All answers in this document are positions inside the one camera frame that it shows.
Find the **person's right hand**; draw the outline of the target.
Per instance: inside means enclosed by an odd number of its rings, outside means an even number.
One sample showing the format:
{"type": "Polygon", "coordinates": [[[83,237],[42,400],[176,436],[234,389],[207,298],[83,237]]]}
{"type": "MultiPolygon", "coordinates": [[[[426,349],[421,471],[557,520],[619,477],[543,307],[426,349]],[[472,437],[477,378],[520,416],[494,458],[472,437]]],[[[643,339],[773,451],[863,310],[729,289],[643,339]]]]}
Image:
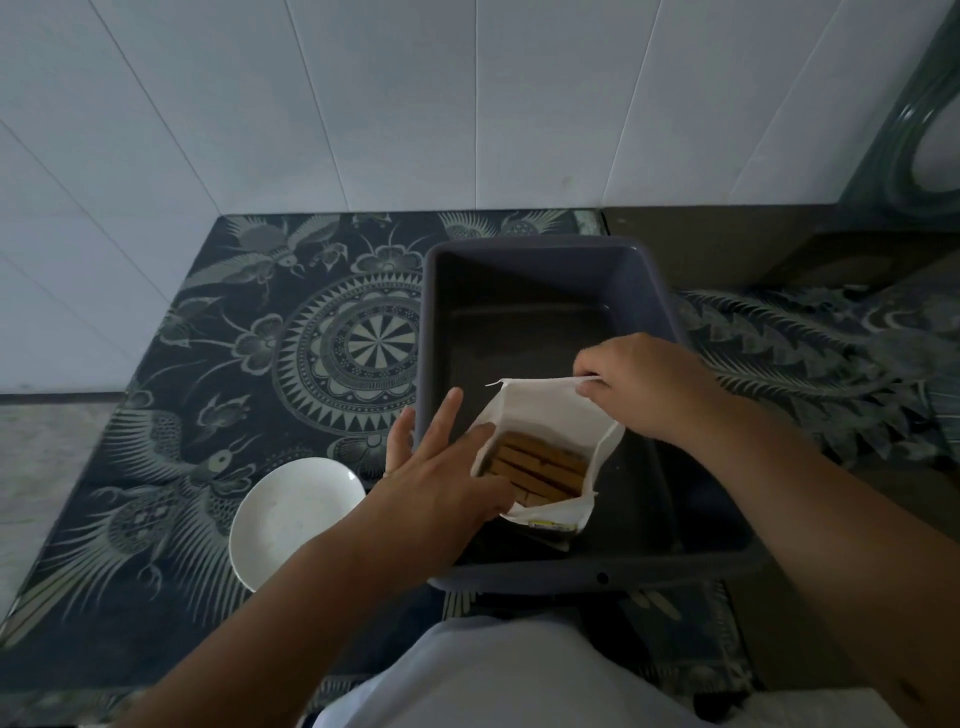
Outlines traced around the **person's right hand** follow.
{"type": "Polygon", "coordinates": [[[646,333],[597,345],[630,346],[629,394],[590,399],[630,431],[684,447],[725,400],[726,393],[714,376],[681,345],[646,333]]]}

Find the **dark green glossy round frame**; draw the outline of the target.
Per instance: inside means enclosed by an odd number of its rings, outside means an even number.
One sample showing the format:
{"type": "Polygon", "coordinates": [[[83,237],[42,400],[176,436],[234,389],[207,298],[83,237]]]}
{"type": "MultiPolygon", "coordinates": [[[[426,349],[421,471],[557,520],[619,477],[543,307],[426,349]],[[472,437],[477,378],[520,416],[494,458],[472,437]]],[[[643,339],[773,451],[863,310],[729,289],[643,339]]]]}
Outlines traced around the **dark green glossy round frame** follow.
{"type": "Polygon", "coordinates": [[[960,0],[943,19],[836,205],[828,229],[960,234],[960,183],[921,185],[914,162],[935,121],[960,102],[960,0]]]}

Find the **person's white shirt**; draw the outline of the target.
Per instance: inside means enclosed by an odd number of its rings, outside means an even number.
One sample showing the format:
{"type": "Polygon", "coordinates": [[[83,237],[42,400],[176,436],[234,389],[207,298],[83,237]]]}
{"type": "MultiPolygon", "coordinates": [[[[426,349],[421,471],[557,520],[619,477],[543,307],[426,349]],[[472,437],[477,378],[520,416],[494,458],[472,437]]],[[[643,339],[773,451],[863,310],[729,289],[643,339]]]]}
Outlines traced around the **person's white shirt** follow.
{"type": "Polygon", "coordinates": [[[751,697],[711,722],[603,657],[555,617],[486,617],[429,630],[385,672],[324,708],[311,728],[960,728],[930,677],[940,646],[924,623],[873,601],[820,605],[880,691],[751,697]]]}

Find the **dark bird patterned tablecloth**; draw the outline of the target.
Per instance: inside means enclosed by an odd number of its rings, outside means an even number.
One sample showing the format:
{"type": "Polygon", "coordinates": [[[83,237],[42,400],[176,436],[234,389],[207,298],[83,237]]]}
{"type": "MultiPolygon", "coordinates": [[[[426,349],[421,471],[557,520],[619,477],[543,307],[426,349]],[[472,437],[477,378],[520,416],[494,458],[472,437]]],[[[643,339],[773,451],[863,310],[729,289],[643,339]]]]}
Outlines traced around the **dark bird patterned tablecloth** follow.
{"type": "MultiPolygon", "coordinates": [[[[413,407],[423,269],[459,239],[606,236],[588,210],[229,216],[174,298],[0,625],[0,728],[110,722],[250,592],[229,557],[257,480],[300,458],[366,484],[413,407]]],[[[857,286],[680,294],[721,382],[846,466],[960,477],[945,386],[868,351],[857,286]]]]}

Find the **person's left hand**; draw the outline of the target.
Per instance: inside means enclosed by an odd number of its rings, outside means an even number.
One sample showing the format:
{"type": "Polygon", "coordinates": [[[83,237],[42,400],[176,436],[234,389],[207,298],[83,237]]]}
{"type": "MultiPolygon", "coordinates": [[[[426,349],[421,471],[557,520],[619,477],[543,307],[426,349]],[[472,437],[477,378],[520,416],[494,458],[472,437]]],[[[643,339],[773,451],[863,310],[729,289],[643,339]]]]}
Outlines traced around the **person's left hand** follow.
{"type": "Polygon", "coordinates": [[[402,590],[436,577],[454,564],[485,525],[473,510],[474,459],[495,428],[474,426],[457,440],[453,425],[464,398],[458,387],[441,401],[410,460],[385,474],[355,515],[362,546],[383,579],[402,590]]]}

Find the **person's right forearm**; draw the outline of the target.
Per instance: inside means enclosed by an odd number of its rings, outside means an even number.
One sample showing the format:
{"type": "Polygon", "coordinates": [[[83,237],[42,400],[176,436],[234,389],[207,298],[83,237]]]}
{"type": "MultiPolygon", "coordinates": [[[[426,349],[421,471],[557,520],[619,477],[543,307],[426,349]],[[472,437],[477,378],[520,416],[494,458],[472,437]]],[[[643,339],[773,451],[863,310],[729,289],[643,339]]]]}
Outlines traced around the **person's right forearm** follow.
{"type": "Polygon", "coordinates": [[[669,395],[664,438],[718,480],[910,728],[960,728],[960,543],[717,387],[669,395]]]}

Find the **white biscuit packet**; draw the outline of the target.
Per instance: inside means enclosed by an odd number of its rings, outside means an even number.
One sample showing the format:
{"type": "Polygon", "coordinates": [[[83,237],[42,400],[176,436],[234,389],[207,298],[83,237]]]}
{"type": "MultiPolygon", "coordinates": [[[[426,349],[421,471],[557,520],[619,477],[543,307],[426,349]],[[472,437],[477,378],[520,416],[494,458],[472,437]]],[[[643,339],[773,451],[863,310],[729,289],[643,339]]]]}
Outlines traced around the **white biscuit packet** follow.
{"type": "Polygon", "coordinates": [[[506,432],[521,432],[559,446],[588,460],[582,496],[564,502],[522,507],[514,504],[501,516],[520,535],[559,553],[568,553],[594,515],[597,480],[619,446],[625,427],[577,392],[583,377],[505,378],[478,417],[475,426],[492,424],[493,435],[478,451],[471,474],[480,474],[483,460],[506,432]]]}

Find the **person's left forearm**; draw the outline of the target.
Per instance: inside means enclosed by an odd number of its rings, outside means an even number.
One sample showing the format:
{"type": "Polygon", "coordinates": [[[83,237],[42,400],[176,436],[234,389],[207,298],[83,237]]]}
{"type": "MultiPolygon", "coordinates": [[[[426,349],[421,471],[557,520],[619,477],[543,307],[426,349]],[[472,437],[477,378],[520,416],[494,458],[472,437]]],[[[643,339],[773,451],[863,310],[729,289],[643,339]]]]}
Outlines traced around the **person's left forearm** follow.
{"type": "Polygon", "coordinates": [[[114,728],[293,728],[354,633],[417,586],[395,589],[377,572],[361,504],[298,549],[114,728]]]}

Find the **white round plate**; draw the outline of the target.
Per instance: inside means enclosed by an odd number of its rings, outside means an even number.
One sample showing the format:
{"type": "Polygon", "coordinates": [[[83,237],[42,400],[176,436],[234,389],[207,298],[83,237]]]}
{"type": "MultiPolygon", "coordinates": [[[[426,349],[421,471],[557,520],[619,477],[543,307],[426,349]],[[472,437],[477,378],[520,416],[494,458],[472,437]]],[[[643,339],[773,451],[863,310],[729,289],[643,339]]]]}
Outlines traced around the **white round plate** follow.
{"type": "Polygon", "coordinates": [[[296,459],[270,471],[233,517],[227,553],[234,576],[256,592],[300,547],[336,525],[365,496],[361,478],[329,458],[296,459]]]}

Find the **grey plastic tub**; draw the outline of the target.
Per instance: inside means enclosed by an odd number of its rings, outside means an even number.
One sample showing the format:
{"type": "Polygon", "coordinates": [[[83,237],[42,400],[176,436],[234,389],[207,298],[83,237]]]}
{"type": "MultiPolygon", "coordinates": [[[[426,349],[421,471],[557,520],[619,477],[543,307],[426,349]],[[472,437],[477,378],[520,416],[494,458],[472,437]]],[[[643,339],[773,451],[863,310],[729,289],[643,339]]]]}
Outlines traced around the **grey plastic tub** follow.
{"type": "MultiPolygon", "coordinates": [[[[452,387],[463,393],[457,438],[499,381],[570,378],[576,355],[606,339],[650,334],[693,350],[651,253],[622,237],[439,244],[424,263],[418,332],[417,439],[452,387]]],[[[625,431],[596,485],[569,552],[498,517],[431,584],[518,596],[628,591],[732,577],[766,560],[725,489],[677,447],[625,431]]]]}

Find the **row of brown wafer biscuits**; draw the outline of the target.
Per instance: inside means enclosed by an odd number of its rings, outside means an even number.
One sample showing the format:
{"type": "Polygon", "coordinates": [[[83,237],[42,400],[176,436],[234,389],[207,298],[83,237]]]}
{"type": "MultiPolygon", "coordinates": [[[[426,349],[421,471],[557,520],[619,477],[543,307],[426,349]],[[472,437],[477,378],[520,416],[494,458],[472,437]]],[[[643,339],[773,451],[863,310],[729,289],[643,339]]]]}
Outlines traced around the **row of brown wafer biscuits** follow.
{"type": "Polygon", "coordinates": [[[582,497],[588,467],[576,452],[511,431],[493,443],[479,474],[509,480],[516,505],[539,507],[582,497]]]}

